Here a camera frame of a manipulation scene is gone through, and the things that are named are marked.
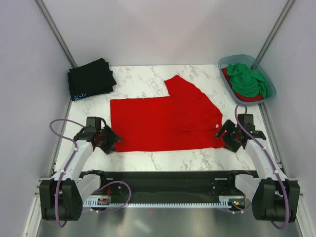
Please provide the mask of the blue plastic basin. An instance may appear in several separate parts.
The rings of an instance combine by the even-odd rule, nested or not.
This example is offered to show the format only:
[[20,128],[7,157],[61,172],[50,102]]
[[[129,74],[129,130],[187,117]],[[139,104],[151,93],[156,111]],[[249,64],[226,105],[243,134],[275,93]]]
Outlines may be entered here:
[[[235,92],[233,91],[232,87],[230,86],[229,80],[226,78],[227,77],[227,67],[229,64],[236,64],[236,63],[244,63],[247,66],[249,66],[253,71],[255,72],[261,72],[264,76],[264,78],[267,81],[267,87],[269,89],[269,93],[270,95],[267,96],[266,98],[260,99],[256,96],[256,100],[252,100],[252,101],[244,101],[241,100],[239,96],[237,96],[235,94]],[[231,95],[232,99],[236,102],[236,103],[241,103],[241,104],[245,104],[247,106],[252,106],[252,105],[257,105],[257,104],[261,104],[261,103],[265,103],[268,102],[270,100],[272,100],[275,96],[276,96],[276,88],[273,85],[272,81],[270,80],[270,78],[268,77],[268,75],[266,74],[266,72],[263,70],[263,68],[261,67],[261,65],[259,64],[259,62],[253,58],[252,56],[246,55],[246,54],[238,54],[238,55],[233,55],[233,56],[228,56],[228,57],[224,57],[222,59],[219,60],[218,62],[218,68],[220,71],[220,76],[224,82],[225,87],[227,88],[229,94]]]

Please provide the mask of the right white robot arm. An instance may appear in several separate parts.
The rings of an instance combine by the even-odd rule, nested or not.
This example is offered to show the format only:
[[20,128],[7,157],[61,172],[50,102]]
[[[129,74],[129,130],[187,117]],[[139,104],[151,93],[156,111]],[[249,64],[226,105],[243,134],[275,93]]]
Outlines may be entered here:
[[237,119],[237,124],[225,121],[215,137],[234,153],[243,148],[258,176],[237,174],[226,182],[227,191],[234,195],[244,193],[257,220],[294,222],[300,196],[298,182],[290,180],[273,159],[265,134],[255,128],[253,115],[238,114]]

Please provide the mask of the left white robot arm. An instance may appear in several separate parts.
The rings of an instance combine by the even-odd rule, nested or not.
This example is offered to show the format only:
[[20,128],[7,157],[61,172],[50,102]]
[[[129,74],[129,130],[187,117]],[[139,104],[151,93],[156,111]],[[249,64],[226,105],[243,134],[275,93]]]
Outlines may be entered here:
[[104,194],[108,181],[97,174],[81,176],[82,169],[95,149],[109,155],[116,151],[115,144],[121,138],[100,117],[87,117],[86,125],[70,141],[73,149],[61,168],[39,185],[42,219],[58,224],[77,221],[83,203],[96,192]]

